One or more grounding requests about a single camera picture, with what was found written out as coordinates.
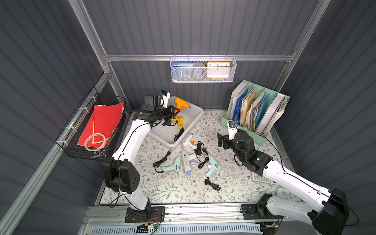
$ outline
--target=clock face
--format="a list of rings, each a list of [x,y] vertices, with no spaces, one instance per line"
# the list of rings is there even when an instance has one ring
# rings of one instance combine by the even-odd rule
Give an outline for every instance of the clock face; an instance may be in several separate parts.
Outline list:
[[[228,78],[230,76],[230,62],[209,61],[206,64],[208,78]]]

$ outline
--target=gray plastic tray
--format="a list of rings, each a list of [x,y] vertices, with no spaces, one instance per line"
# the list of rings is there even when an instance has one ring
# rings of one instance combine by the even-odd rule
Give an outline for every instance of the gray plastic tray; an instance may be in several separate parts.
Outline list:
[[[168,100],[168,105],[173,105],[176,107],[175,102],[176,96],[171,96]],[[179,127],[176,126],[162,126],[157,125],[151,129],[148,135],[155,140],[159,141],[161,144],[166,146],[170,151],[174,151],[178,148],[179,144],[185,139],[193,127],[199,121],[199,118],[204,113],[204,110],[197,105],[194,105],[188,101],[186,101],[190,108],[182,108],[182,112],[179,112],[179,116],[184,118],[183,127],[184,132],[179,137],[177,141],[174,141],[175,135],[179,133]]]

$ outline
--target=table surface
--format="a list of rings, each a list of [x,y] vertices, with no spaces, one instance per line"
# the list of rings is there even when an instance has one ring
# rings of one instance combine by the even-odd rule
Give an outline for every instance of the table surface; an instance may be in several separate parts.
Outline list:
[[[153,163],[162,159],[167,153],[167,149],[158,141],[146,136],[138,151],[135,167],[141,176],[139,187],[150,198],[150,201],[152,203],[256,202],[264,193],[285,200],[300,201],[300,198],[280,185],[253,181],[252,173],[246,167],[239,167],[234,162],[234,153],[231,149],[224,150],[222,147],[218,147],[217,132],[221,135],[228,134],[228,130],[221,125],[224,113],[225,111],[204,111],[204,114],[190,132],[193,134],[193,140],[203,142],[208,153],[221,165],[221,170],[216,171],[210,177],[210,181],[219,184],[221,190],[216,191],[204,183],[208,163],[202,169],[197,167],[198,164],[191,163],[192,173],[190,176],[183,171],[183,164],[181,165],[182,171],[179,174],[174,171],[156,173]],[[126,134],[131,123],[129,122],[127,126]],[[267,138],[275,146],[270,133]],[[262,146],[255,145],[255,147],[280,162],[279,154],[270,142],[265,141]],[[162,163],[162,166],[172,165],[175,158],[180,156],[181,151],[182,147],[180,146],[172,152],[166,162]],[[117,197],[117,194],[117,192],[106,187],[100,204],[109,204]],[[121,197],[118,204],[128,203]]]

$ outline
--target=red paper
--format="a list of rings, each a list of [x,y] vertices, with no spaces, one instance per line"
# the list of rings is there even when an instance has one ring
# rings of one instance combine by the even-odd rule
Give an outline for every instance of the red paper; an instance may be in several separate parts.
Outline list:
[[[85,140],[94,133],[102,133],[106,137],[107,144],[113,131],[119,124],[123,107],[123,103],[110,106],[94,106],[94,112],[82,132],[77,145],[84,146]],[[89,140],[88,147],[98,148],[102,145],[102,142],[103,138],[101,136],[95,136]]]

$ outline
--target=robotic arm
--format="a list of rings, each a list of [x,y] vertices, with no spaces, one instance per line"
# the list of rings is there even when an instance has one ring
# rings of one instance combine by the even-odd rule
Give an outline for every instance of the robotic arm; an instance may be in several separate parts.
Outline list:
[[[294,172],[284,169],[271,156],[255,150],[253,138],[237,129],[236,121],[227,124],[229,134],[217,133],[218,146],[231,148],[235,156],[247,169],[269,178],[299,196],[303,202],[282,200],[271,194],[264,194],[258,201],[260,216],[269,213],[282,215],[311,224],[323,235],[342,233],[349,217],[346,195],[335,188],[333,191],[316,185]]]
[[[154,124],[169,126],[179,109],[167,105],[170,93],[161,91],[158,95],[145,95],[145,104],[133,117],[131,128],[124,141],[111,157],[102,161],[106,186],[124,196],[132,213],[138,217],[150,218],[150,200],[138,187],[140,174],[135,168],[135,159],[145,136]]]
[[[134,218],[140,218],[139,221],[150,219],[152,210],[157,209],[151,207],[149,198],[138,187],[140,174],[134,166],[135,159],[143,139],[153,125],[169,126],[171,118],[179,113],[179,109],[167,105],[169,97],[170,94],[166,91],[161,91],[158,95],[146,95],[145,104],[142,110],[134,115],[130,131],[121,146],[111,157],[108,156],[102,161],[106,186],[118,192],[119,197],[126,198],[130,204],[129,214],[134,215]],[[231,148],[250,171],[279,183],[303,200],[293,202],[264,194],[256,204],[258,215],[288,216],[311,224],[323,235],[342,233],[349,217],[345,193],[337,188],[330,191],[284,169],[271,156],[255,150],[252,137],[244,131],[239,131],[235,121],[229,121],[227,125],[228,135],[222,136],[217,133],[219,147]]]

